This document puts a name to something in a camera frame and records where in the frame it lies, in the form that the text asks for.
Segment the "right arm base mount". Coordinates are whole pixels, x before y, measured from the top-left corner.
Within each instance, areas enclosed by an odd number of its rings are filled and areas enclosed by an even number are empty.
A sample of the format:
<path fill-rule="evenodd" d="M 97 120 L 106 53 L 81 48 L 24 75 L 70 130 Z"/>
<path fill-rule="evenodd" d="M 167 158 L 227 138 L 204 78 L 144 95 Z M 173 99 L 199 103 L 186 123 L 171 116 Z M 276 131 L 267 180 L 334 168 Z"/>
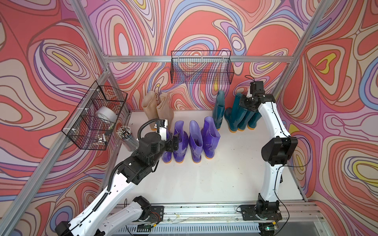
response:
<path fill-rule="evenodd" d="M 280 221 L 283 219 L 277 202 L 269 204 L 240 205 L 238 210 L 244 221 Z"/>

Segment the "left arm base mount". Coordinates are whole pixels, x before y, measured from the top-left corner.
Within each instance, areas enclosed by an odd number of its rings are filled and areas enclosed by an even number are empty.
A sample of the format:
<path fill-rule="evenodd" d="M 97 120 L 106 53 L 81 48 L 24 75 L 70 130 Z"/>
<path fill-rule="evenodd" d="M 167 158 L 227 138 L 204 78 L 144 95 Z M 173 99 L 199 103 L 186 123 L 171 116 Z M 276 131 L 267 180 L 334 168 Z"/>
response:
<path fill-rule="evenodd" d="M 142 213 L 136 222 L 152 222 L 158 224 L 163 220 L 164 206 L 152 205 L 147 213 Z"/>

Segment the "beige rain boot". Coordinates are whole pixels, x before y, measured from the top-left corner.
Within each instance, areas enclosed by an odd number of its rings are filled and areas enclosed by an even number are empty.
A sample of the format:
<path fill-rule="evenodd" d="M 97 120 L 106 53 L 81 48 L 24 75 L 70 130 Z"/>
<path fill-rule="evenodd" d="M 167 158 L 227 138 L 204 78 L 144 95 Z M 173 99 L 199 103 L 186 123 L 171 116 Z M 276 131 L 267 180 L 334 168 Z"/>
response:
<path fill-rule="evenodd" d="M 174 111 L 170 106 L 170 97 L 168 93 L 162 93 L 159 96 L 160 103 L 157 106 L 157 115 L 161 120 L 167 120 L 167 128 L 170 129 L 174 118 Z"/>
<path fill-rule="evenodd" d="M 159 118 L 157 112 L 157 97 L 154 91 L 150 91 L 144 96 L 141 106 L 148 120 Z"/>

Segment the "purple rain boot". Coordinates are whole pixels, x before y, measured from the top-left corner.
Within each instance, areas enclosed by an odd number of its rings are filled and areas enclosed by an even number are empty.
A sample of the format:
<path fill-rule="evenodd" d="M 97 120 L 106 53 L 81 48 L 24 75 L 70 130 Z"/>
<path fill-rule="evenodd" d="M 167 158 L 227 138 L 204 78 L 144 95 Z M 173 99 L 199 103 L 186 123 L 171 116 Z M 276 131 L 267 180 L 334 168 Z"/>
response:
<path fill-rule="evenodd" d="M 193 162 L 200 163 L 203 151 L 203 139 L 200 127 L 198 123 L 194 120 L 190 121 L 189 145 L 191 149 Z"/>
<path fill-rule="evenodd" d="M 212 159 L 215 156 L 215 151 L 221 137 L 212 117 L 205 117 L 201 135 L 206 158 Z"/>
<path fill-rule="evenodd" d="M 184 121 L 177 121 L 174 127 L 174 135 L 178 136 L 178 150 L 173 152 L 174 159 L 177 163 L 182 163 L 185 159 L 189 144 L 189 136 L 184 130 Z"/>
<path fill-rule="evenodd" d="M 169 130 L 166 131 L 166 137 L 167 137 L 167 140 L 170 138 L 170 131 L 169 131 Z M 162 160 L 164 163 L 170 163 L 171 160 L 172 160 L 172 152 L 165 151 L 165 152 L 162 154 L 161 160 Z"/>

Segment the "purple rain boot back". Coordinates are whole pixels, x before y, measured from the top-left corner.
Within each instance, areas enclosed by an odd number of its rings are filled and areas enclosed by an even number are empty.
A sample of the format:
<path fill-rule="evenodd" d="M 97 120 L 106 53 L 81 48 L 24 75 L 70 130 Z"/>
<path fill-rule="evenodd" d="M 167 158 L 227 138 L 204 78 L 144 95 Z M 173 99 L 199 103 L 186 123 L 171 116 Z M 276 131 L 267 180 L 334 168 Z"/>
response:
<path fill-rule="evenodd" d="M 221 137 L 212 117 L 205 117 L 201 135 L 206 158 L 212 159 L 215 156 L 215 151 Z"/>

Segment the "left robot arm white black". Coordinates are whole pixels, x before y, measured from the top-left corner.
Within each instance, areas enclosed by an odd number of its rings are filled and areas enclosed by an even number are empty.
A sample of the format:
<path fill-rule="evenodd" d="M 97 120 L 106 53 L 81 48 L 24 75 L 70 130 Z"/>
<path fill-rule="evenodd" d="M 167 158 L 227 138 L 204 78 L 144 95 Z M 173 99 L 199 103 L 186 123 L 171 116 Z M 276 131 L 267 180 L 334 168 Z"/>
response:
<path fill-rule="evenodd" d="M 146 220 L 151 204 L 142 196 L 110 216 L 109 213 L 150 173 L 157 170 L 164 152 L 178 149 L 178 136 L 168 131 L 166 119 L 152 119 L 138 130 L 138 148 L 112 170 L 106 188 L 71 221 L 62 221 L 55 232 L 59 236 L 111 236 L 127 224 Z"/>

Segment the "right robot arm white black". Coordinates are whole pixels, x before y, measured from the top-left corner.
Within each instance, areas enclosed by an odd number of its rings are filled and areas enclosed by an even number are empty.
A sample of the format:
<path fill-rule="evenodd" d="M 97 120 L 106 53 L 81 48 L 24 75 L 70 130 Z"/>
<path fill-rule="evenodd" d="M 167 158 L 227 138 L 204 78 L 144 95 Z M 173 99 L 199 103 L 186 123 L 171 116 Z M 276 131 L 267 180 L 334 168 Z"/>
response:
<path fill-rule="evenodd" d="M 278 189 L 282 172 L 298 145 L 298 140 L 284 127 L 272 95 L 242 95 L 239 105 L 261 114 L 271 138 L 261 149 L 261 156 L 265 161 L 265 174 L 255 206 L 256 215 L 264 219 L 269 214 L 279 213 Z"/>

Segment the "teal rain boot back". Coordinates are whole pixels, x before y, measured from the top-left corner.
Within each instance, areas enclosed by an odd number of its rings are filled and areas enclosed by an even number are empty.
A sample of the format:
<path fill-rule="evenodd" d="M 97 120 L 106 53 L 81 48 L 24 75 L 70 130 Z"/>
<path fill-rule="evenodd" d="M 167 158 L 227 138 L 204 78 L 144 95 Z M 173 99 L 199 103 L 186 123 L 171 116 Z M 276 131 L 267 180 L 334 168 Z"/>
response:
<path fill-rule="evenodd" d="M 220 129 L 223 116 L 225 112 L 225 97 L 224 97 L 224 91 L 220 90 L 218 91 L 215 106 L 213 109 L 212 117 L 216 126 L 216 129 Z"/>

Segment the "purple rain boot front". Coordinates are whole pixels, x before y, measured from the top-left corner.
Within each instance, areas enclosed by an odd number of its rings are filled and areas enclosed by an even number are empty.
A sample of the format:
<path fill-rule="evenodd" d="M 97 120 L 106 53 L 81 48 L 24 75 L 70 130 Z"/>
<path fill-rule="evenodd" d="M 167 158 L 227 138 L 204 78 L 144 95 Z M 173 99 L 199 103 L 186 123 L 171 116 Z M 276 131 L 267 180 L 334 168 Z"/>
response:
<path fill-rule="evenodd" d="M 198 123 L 194 120 L 190 121 L 189 145 L 191 149 L 193 162 L 200 163 L 203 151 L 203 139 L 200 127 Z"/>

